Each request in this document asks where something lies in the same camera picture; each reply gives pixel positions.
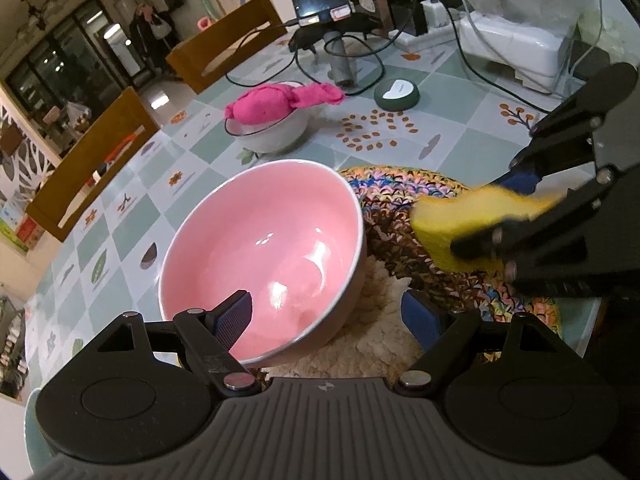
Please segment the yellow sponge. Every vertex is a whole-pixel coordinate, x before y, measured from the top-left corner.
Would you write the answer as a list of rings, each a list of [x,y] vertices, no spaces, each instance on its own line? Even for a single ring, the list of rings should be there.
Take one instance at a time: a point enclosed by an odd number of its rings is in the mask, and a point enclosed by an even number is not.
[[[487,185],[456,197],[421,196],[411,209],[410,226],[434,265],[450,273],[501,274],[496,257],[463,260],[454,255],[454,240],[494,226],[503,220],[532,220],[561,200],[558,193],[525,196]]]

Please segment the pink ceramic bowl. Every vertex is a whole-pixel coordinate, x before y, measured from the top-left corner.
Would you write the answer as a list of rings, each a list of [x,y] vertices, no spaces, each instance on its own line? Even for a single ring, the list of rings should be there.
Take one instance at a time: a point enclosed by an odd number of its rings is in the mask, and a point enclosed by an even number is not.
[[[250,324],[231,353],[247,367],[294,362],[343,327],[364,279],[367,243],[347,180],[310,160],[267,162],[203,198],[160,272],[165,320],[250,294]]]

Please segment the white bowl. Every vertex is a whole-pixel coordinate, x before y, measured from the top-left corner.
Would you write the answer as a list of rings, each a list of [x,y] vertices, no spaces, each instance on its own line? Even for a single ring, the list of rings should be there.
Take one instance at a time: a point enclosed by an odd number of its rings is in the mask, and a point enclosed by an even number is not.
[[[302,86],[298,81],[283,81],[292,86]],[[224,130],[242,146],[258,155],[287,151],[305,132],[310,113],[306,108],[294,110],[277,122],[247,126],[236,120],[224,118]]]

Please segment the white power strip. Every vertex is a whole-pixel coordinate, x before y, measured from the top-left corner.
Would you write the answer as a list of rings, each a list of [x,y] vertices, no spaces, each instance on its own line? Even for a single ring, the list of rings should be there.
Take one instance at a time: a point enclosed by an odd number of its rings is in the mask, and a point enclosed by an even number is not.
[[[416,53],[459,39],[464,54],[511,67],[524,87],[545,94],[555,90],[570,55],[572,26],[549,30],[477,11],[451,14],[421,36],[402,32],[396,46]]]

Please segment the colourful woven placemat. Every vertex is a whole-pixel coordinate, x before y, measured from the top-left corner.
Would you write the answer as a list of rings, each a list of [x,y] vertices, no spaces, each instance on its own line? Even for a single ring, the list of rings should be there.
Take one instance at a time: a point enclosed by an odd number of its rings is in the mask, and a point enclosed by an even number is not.
[[[495,214],[472,212],[483,198],[498,198],[528,218],[550,206],[548,198],[518,198],[490,188],[469,190],[433,171],[393,166],[342,170],[363,214],[368,245],[366,279],[355,309],[324,347],[296,362],[266,368],[265,378],[361,378],[391,382],[422,350],[401,322],[400,297],[409,288],[448,314],[480,310],[489,322],[533,313],[556,334],[562,332],[558,304],[514,292],[498,261],[464,262],[449,250],[455,236],[487,226]]]

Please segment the shoe rack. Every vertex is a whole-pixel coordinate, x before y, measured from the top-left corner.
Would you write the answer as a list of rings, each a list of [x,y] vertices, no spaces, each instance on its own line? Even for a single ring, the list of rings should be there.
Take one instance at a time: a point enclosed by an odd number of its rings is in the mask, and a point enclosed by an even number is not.
[[[1,393],[17,400],[28,376],[25,352],[25,315],[8,296],[1,296],[0,387]]]

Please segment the light blue plate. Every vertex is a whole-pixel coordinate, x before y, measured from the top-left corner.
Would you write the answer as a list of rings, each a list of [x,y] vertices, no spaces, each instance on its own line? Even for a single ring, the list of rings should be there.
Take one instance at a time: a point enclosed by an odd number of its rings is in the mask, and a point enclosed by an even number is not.
[[[36,403],[40,393],[40,388],[35,388],[29,393],[24,417],[24,440],[29,466],[32,473],[40,471],[50,462],[53,452],[49,448],[46,439],[40,431],[37,416]]]

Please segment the patterned tablecloth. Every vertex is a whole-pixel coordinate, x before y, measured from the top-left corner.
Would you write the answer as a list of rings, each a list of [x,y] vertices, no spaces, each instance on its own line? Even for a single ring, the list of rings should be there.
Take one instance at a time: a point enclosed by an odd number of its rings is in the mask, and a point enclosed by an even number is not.
[[[601,310],[596,300],[520,299],[486,278],[430,268],[398,237],[416,194],[449,196],[497,177],[556,99],[524,88],[506,66],[461,54],[452,42],[417,54],[389,48],[378,61],[359,60],[357,68],[363,86],[386,73],[413,81],[421,99],[392,115],[366,91],[311,119],[292,149],[293,157],[355,181],[369,235],[354,317],[329,348],[296,370],[397,373],[418,354],[399,311],[401,294],[411,287],[425,289],[443,307],[478,307],[499,321],[534,312],[584,353]],[[86,210],[29,300],[27,390],[43,385],[116,314],[160,317],[160,264],[171,237],[217,185],[260,163],[224,131],[222,108],[249,82],[271,74],[323,78],[327,69],[321,54],[293,56],[285,44],[265,48],[199,94],[128,162]]]

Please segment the left wooden chair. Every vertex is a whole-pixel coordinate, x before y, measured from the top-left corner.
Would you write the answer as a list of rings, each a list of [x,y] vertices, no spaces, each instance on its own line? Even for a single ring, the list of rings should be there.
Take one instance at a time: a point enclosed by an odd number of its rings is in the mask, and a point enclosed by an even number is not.
[[[125,89],[43,182],[26,214],[60,242],[66,240],[84,211],[158,130],[137,92]]]

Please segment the wooden chair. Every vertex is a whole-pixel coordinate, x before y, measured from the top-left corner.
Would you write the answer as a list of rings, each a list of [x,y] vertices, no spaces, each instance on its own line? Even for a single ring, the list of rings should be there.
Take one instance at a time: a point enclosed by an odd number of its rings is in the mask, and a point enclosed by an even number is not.
[[[271,0],[250,0],[178,44],[166,61],[195,93],[202,93],[285,32]]]
[[[60,242],[66,240],[84,211],[158,130],[137,92],[125,89],[43,182],[26,214]]]

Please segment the pink cloth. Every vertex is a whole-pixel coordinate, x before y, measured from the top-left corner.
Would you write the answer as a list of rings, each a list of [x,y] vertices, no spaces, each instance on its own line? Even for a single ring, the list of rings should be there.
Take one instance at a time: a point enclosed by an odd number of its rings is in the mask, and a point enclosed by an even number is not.
[[[338,105],[344,99],[345,93],[333,84],[262,84],[228,104],[224,118],[247,126],[262,125],[288,117],[294,110],[322,104]]]

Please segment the right wooden chair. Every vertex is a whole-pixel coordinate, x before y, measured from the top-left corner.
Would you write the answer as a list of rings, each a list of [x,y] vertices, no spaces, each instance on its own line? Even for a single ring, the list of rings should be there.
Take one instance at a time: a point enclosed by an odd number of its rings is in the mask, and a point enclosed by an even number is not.
[[[195,93],[202,93],[285,32],[271,0],[250,0],[178,44],[166,61]]]

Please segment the phone on stand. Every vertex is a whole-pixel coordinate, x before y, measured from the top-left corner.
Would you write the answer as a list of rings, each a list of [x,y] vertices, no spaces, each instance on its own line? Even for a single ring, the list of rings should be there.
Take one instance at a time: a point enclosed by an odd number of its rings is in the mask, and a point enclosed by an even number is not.
[[[297,58],[300,50],[316,52],[320,40],[327,46],[332,41],[334,50],[328,54],[334,84],[343,89],[352,88],[356,76],[349,60],[343,37],[350,32],[363,36],[382,27],[374,15],[358,12],[349,0],[291,0],[298,29],[288,42],[288,50]]]

